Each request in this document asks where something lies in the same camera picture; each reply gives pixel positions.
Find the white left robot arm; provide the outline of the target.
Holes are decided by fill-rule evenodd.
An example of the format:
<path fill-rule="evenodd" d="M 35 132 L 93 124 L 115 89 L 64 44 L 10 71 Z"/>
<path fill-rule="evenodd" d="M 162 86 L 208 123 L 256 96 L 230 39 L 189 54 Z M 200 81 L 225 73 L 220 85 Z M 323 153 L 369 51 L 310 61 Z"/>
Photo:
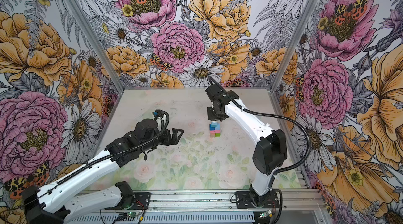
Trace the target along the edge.
<path fill-rule="evenodd" d="M 29 186 L 22 192 L 22 206 L 29 224 L 63 224 L 102 209 L 126 210 L 143 204 L 136 199 L 127 182 L 86 195 L 86 187 L 98 179 L 148 155 L 158 146 L 179 143 L 184 131 L 169 130 L 169 119 L 155 117 L 137 123 L 133 131 L 115 139 L 84 165 L 66 176 L 42 186 Z"/>

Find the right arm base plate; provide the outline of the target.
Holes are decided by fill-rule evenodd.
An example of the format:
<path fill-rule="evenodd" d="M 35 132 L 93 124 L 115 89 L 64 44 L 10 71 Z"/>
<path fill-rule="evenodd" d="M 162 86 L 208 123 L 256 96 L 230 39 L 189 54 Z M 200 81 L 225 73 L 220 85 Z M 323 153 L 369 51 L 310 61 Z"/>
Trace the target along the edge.
<path fill-rule="evenodd" d="M 238 209 L 278 209 L 280 207 L 280 197 L 274 191 L 269 191 L 263 196 L 259 196 L 252 191 L 235 192 L 235 203 Z"/>

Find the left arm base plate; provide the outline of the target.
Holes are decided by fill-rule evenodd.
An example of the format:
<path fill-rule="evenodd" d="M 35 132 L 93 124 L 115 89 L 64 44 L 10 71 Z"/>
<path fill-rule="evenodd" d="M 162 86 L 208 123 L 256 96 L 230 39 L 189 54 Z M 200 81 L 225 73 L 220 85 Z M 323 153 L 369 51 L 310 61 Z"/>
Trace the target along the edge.
<path fill-rule="evenodd" d="M 122 199 L 114 207 L 108 207 L 106 210 L 147 210 L 149 209 L 151 193 L 124 193 Z"/>

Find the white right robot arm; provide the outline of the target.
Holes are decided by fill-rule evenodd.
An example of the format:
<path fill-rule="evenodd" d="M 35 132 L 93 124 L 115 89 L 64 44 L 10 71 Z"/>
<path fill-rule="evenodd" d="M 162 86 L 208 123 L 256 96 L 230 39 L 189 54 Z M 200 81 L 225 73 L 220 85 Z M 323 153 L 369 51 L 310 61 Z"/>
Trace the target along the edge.
<path fill-rule="evenodd" d="M 262 206 L 275 197 L 272 186 L 275 172 L 287 159 L 285 133 L 264 124 L 257 113 L 250 111 L 233 91 L 226 91 L 221 85 L 213 84 L 205 90 L 212 105 L 207 107 L 211 122 L 233 119 L 252 140 L 255 150 L 252 161 L 258 170 L 250 185 L 249 195 L 255 206 Z"/>

